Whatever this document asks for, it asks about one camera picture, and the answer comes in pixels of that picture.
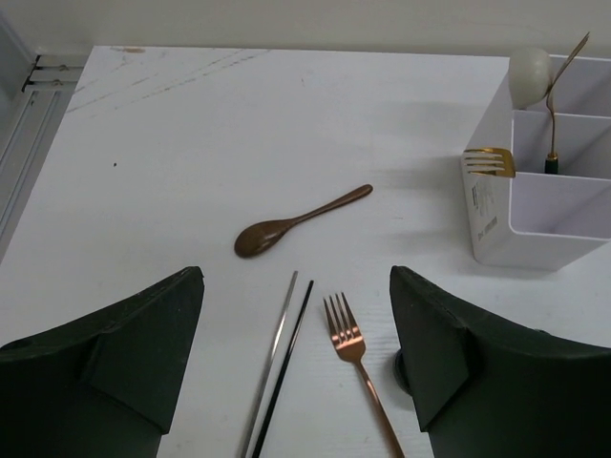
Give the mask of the brown wooden spoon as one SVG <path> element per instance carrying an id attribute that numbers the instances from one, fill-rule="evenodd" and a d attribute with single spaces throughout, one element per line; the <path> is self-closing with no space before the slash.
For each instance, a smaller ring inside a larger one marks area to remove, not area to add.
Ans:
<path id="1" fill-rule="evenodd" d="M 319 208 L 297 217 L 264 220 L 252 224 L 243 229 L 237 236 L 234 242 L 234 253 L 241 259 L 258 257 L 278 243 L 293 227 L 365 198 L 372 191 L 373 186 L 371 184 L 364 184 Z"/>

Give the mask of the silver chopstick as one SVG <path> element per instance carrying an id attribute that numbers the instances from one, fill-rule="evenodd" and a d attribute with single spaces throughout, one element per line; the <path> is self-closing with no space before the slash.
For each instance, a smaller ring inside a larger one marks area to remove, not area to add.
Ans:
<path id="1" fill-rule="evenodd" d="M 244 429 L 244 434 L 242 436 L 242 445 L 240 451 L 238 453 L 238 457 L 244 458 L 247 456 L 247 452 L 250 447 L 250 441 L 254 432 L 254 428 L 257 422 L 257 418 L 259 415 L 259 411 L 263 402 L 263 395 L 266 390 L 266 385 L 270 376 L 271 368 L 274 363 L 274 359 L 276 356 L 276 352 L 278 349 L 278 345 L 280 342 L 280 338 L 282 337 L 284 324 L 286 320 L 287 310 L 291 302 L 292 294 L 298 279 L 299 272 L 294 271 L 292 273 L 289 286 L 287 288 L 286 294 L 284 296 L 284 302 L 281 307 L 280 315 L 275 325 L 274 332 L 272 334 L 272 340 L 270 346 L 268 348 L 266 358 L 263 364 L 263 369 L 261 373 L 261 377 L 257 386 L 257 390 L 255 392 L 254 401 L 252 403 L 249 416 L 247 419 L 247 423 Z"/>

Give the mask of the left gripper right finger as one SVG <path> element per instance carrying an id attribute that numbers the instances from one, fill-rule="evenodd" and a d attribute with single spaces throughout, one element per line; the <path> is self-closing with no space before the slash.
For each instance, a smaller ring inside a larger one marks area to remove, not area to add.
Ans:
<path id="1" fill-rule="evenodd" d="M 511 322 L 390 270 L 396 382 L 437 457 L 606 457 L 610 351 Z"/>

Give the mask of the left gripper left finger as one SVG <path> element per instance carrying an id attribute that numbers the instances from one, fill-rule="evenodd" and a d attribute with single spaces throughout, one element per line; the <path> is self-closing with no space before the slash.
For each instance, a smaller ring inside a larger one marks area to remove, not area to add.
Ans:
<path id="1" fill-rule="evenodd" d="M 154 457 L 173 423 L 204 297 L 189 266 L 1 348 L 4 457 Z"/>

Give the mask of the white ceramic spoon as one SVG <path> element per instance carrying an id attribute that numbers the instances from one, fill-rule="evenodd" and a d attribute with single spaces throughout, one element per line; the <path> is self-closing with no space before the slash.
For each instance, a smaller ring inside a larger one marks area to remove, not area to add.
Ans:
<path id="1" fill-rule="evenodd" d="M 510 56 L 508 86 L 515 110 L 526 109 L 542 100 L 552 80 L 552 59 L 544 49 L 520 48 Z"/>

